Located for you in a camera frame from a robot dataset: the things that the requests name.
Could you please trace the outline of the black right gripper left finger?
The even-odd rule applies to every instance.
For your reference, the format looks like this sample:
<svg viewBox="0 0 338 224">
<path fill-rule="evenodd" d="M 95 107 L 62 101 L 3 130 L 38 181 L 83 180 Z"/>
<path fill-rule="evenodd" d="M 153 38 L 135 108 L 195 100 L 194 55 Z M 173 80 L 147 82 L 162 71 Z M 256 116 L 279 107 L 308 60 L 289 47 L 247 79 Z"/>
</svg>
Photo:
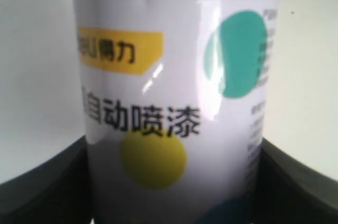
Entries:
<svg viewBox="0 0 338 224">
<path fill-rule="evenodd" d="M 1 223 L 91 223 L 86 138 L 1 183 Z"/>
</svg>

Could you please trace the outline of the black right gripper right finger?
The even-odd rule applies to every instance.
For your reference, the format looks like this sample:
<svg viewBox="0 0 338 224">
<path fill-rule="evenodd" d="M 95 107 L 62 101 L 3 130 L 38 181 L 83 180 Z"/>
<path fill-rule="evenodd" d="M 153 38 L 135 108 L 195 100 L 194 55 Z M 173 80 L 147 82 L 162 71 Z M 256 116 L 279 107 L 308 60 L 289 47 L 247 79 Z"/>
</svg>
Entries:
<svg viewBox="0 0 338 224">
<path fill-rule="evenodd" d="M 337 181 L 263 139 L 251 223 L 337 223 Z"/>
</svg>

